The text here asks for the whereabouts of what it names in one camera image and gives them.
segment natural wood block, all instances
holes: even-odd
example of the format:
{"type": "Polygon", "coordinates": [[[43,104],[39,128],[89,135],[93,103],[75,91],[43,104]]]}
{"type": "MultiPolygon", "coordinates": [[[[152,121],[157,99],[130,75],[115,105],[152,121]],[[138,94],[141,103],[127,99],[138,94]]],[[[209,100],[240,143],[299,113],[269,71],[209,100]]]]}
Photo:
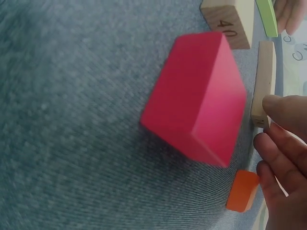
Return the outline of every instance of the natural wood block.
{"type": "Polygon", "coordinates": [[[250,116],[256,127],[270,127],[271,119],[262,107],[264,96],[275,94],[276,53],[274,42],[259,43],[258,67],[250,116]]]}
{"type": "Polygon", "coordinates": [[[259,177],[257,174],[238,170],[229,193],[226,208],[236,212],[249,210],[253,204],[258,184],[259,177]]]}
{"type": "Polygon", "coordinates": [[[224,33],[232,49],[251,48],[254,8],[254,0],[204,0],[201,4],[211,30],[224,33]]]}
{"type": "Polygon", "coordinates": [[[141,124],[190,159],[227,167],[246,95],[222,33],[183,35],[170,51],[141,124]]]}

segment finger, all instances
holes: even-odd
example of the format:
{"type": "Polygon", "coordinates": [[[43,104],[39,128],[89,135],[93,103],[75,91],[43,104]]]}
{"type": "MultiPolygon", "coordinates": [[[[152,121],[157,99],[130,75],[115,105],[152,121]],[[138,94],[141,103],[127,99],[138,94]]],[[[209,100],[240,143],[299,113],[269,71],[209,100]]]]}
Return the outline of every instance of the finger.
{"type": "Polygon", "coordinates": [[[255,149],[269,164],[282,187],[288,194],[299,189],[306,182],[306,178],[298,168],[277,148],[276,144],[266,133],[256,135],[255,149]]]}
{"type": "Polygon", "coordinates": [[[270,166],[265,161],[260,161],[258,163],[257,174],[260,178],[260,186],[263,191],[265,202],[270,210],[276,202],[285,198],[285,195],[278,185],[270,166]]]}
{"type": "Polygon", "coordinates": [[[275,11],[276,19],[278,19],[281,16],[283,9],[286,6],[286,3],[287,3],[287,0],[276,0],[274,4],[274,11],[275,11]]]}
{"type": "Polygon", "coordinates": [[[307,97],[269,95],[262,105],[275,123],[307,142],[307,97]]]}
{"type": "Polygon", "coordinates": [[[282,10],[282,13],[277,18],[277,29],[278,33],[281,33],[286,29],[287,22],[290,18],[292,11],[293,1],[286,1],[286,4],[282,10]]]}
{"type": "Polygon", "coordinates": [[[289,35],[294,34],[305,16],[306,1],[298,0],[293,5],[292,12],[286,25],[286,32],[289,35]]]}
{"type": "Polygon", "coordinates": [[[307,177],[307,146],[274,123],[266,133],[279,150],[307,177]]]}

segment green wooden block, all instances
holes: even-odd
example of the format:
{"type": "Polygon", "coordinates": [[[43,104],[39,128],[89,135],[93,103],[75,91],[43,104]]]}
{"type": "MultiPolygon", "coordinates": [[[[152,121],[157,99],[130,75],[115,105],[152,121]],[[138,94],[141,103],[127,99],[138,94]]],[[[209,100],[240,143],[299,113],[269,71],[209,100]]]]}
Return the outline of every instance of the green wooden block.
{"type": "Polygon", "coordinates": [[[277,21],[272,0],[256,0],[262,18],[265,33],[268,37],[278,37],[277,21]]]}

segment number 40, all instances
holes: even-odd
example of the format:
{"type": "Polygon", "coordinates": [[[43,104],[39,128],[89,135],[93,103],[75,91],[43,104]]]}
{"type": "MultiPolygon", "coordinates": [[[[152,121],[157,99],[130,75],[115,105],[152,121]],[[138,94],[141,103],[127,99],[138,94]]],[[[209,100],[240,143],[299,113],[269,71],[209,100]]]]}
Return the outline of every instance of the number 40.
{"type": "MultiPolygon", "coordinates": [[[[232,23],[220,20],[220,24],[217,25],[217,27],[227,27],[233,25],[232,23]]],[[[226,37],[234,37],[237,36],[238,33],[234,30],[224,30],[223,33],[226,35],[226,37]]]]}

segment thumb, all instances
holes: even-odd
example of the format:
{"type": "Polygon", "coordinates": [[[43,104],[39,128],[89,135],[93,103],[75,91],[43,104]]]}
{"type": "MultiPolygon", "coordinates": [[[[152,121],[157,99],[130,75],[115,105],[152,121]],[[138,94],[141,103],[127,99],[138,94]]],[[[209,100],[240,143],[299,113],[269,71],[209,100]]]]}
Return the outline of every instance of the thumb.
{"type": "Polygon", "coordinates": [[[307,142],[307,97],[268,95],[262,105],[275,123],[307,142]]]}

